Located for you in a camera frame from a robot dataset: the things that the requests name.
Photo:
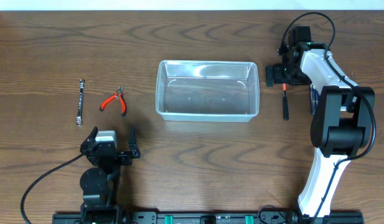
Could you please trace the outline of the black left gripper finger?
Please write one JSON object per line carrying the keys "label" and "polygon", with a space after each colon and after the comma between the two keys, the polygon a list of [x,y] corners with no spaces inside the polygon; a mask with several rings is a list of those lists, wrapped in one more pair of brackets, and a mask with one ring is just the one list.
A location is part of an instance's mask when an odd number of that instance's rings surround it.
{"label": "black left gripper finger", "polygon": [[139,146],[137,144],[134,127],[130,127],[128,146],[131,152],[139,152]]}
{"label": "black left gripper finger", "polygon": [[96,135],[98,134],[98,128],[95,126],[87,138],[82,142],[82,146],[89,146],[95,142]]}

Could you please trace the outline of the claw hammer orange black handle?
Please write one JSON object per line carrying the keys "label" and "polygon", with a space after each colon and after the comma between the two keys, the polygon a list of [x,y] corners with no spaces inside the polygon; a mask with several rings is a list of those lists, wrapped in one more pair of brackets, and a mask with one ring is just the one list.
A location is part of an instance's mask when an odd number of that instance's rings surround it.
{"label": "claw hammer orange black handle", "polygon": [[286,94],[286,84],[283,83],[283,119],[289,119],[289,110],[288,110],[288,98]]}

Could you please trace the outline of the blue precision screwdriver set case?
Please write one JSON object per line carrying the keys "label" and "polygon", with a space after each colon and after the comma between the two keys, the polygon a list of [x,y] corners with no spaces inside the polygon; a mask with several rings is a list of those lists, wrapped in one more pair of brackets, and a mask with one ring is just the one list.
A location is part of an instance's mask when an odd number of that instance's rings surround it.
{"label": "blue precision screwdriver set case", "polygon": [[315,115],[317,105],[320,99],[320,93],[317,91],[316,87],[313,84],[310,84],[309,91],[310,91],[310,101],[311,101],[311,114]]}

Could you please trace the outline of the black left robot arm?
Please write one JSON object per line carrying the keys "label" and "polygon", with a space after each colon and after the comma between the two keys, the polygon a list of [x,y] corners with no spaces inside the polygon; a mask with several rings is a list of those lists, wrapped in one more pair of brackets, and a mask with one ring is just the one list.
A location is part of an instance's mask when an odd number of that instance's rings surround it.
{"label": "black left robot arm", "polygon": [[115,131],[99,131],[94,127],[82,142],[80,152],[93,165],[80,177],[83,204],[80,223],[131,223],[130,214],[117,203],[121,167],[130,166],[141,156],[134,128],[130,129],[128,150],[118,151]]}

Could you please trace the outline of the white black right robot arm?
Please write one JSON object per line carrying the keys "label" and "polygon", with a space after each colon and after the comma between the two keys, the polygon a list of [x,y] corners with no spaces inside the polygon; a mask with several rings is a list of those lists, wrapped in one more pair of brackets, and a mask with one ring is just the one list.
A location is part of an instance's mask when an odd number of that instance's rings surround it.
{"label": "white black right robot arm", "polygon": [[347,223],[351,215],[332,215],[330,205],[348,166],[370,149],[375,137],[375,93],[339,68],[330,47],[313,42],[308,26],[288,27],[278,53],[281,63],[266,67],[266,85],[307,85],[311,91],[310,127],[314,160],[297,210],[288,223]]}

